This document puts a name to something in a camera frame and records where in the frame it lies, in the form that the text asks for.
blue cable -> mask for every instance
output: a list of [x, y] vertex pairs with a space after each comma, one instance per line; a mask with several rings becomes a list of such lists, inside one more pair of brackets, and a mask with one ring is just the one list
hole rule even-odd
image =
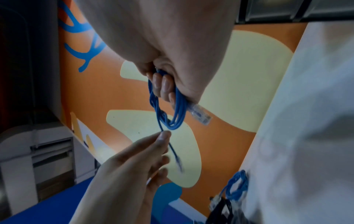
[[[230, 193], [232, 185], [236, 183], [240, 178], [242, 180], [240, 185], [238, 186], [236, 191]], [[221, 197], [222, 193], [225, 191], [226, 199], [238, 201], [241, 198], [242, 193], [246, 192], [247, 190], [248, 178], [246, 176], [246, 172], [244, 170], [241, 170], [235, 173], [234, 176], [228, 181], [228, 184], [222, 189], [219, 196]]]
[[[167, 74], [167, 72], [160, 70], [160, 69], [157, 69], [156, 72], [162, 76]], [[170, 120], [170, 119], [168, 119], [166, 112], [160, 109], [159, 98], [157, 96], [155, 96], [154, 92], [152, 91], [152, 83], [150, 80], [148, 81], [148, 86], [149, 86], [149, 93], [150, 93], [150, 99], [149, 99], [150, 105], [155, 109], [157, 122], [160, 126], [161, 131], [163, 131], [161, 122], [170, 130], [176, 130], [177, 128], [179, 128], [182, 125], [184, 118], [185, 118], [185, 114], [187, 112], [188, 102], [187, 102], [185, 96], [176, 87], [176, 91], [175, 91], [176, 92], [176, 106], [174, 109], [174, 116], [173, 116], [172, 120]], [[171, 143], [169, 143], [169, 146], [174, 154], [174, 157], [176, 159], [177, 165], [180, 168], [180, 171], [183, 172], [181, 159], [176, 154]]]

orange surface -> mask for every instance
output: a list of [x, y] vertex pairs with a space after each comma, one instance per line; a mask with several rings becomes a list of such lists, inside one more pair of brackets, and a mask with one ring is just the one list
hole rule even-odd
[[[79, 10], [71, 4], [73, 14], [83, 22]], [[292, 51], [301, 38], [306, 24], [242, 25], [236, 30], [259, 32], [284, 43]], [[106, 47], [94, 57], [87, 69], [79, 73], [83, 60], [72, 56], [64, 42], [80, 52], [87, 52], [93, 31], [68, 33], [59, 28], [60, 74], [63, 122], [71, 128], [71, 116], [76, 117], [116, 152], [123, 150], [131, 141], [121, 132], [106, 123], [109, 110], [146, 110], [153, 111], [149, 104], [146, 82], [124, 79], [119, 72], [124, 60]], [[168, 114], [173, 110], [166, 102], [160, 103]], [[183, 188], [181, 199], [203, 213], [209, 214], [209, 196], [222, 190], [229, 178], [238, 171], [255, 136], [234, 127], [213, 116], [209, 126], [203, 126], [189, 114], [185, 122], [195, 135], [201, 154], [202, 171], [195, 186]]]

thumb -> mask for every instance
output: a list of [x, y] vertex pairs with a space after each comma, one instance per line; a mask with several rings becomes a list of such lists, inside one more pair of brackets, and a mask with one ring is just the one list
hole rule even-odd
[[142, 152], [131, 158], [131, 162], [147, 171], [161, 159], [162, 154], [167, 151], [170, 142], [171, 132], [163, 131], [156, 141]]

coiled blue cable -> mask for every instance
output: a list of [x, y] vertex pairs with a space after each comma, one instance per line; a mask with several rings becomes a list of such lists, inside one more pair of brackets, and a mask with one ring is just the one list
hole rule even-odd
[[[232, 185], [234, 185], [239, 179], [241, 179], [240, 184], [238, 185], [237, 189], [230, 193]], [[222, 193], [225, 191], [226, 199], [238, 201], [241, 197], [243, 192], [248, 190], [248, 178], [246, 176], [246, 172], [241, 170], [234, 174], [234, 176], [228, 181], [228, 184], [222, 189], [220, 192], [220, 197]]]
[[[162, 76], [167, 74], [167, 72], [160, 69], [157, 69], [156, 72], [161, 74]], [[182, 125], [185, 118], [185, 114], [187, 112], [188, 102], [185, 96], [176, 87], [176, 106], [174, 109], [174, 116], [172, 120], [170, 120], [168, 119], [166, 112], [160, 109], [159, 98], [155, 96], [154, 92], [152, 91], [152, 83], [150, 80], [148, 81], [148, 86], [149, 86], [149, 93], [150, 93], [150, 99], [149, 99], [150, 105], [155, 109], [157, 122], [160, 126], [161, 131], [163, 131], [161, 122], [170, 130], [176, 130], [177, 128], [179, 128]], [[183, 172], [181, 159], [176, 154], [171, 143], [169, 143], [169, 146], [174, 154], [174, 157], [176, 159], [180, 171]]]

wall mural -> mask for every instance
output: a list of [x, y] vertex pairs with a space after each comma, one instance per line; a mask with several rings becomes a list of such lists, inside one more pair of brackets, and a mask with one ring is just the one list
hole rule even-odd
[[[61, 121], [103, 163], [159, 130], [147, 78], [106, 47], [73, 1], [60, 0], [58, 8]], [[211, 123], [203, 126], [187, 113], [181, 128], [172, 131], [185, 173], [173, 159], [167, 165], [152, 223], [206, 221], [209, 197], [239, 170], [305, 28], [234, 27], [221, 67], [200, 101], [213, 116]], [[160, 101], [160, 107], [174, 114], [169, 103]]]

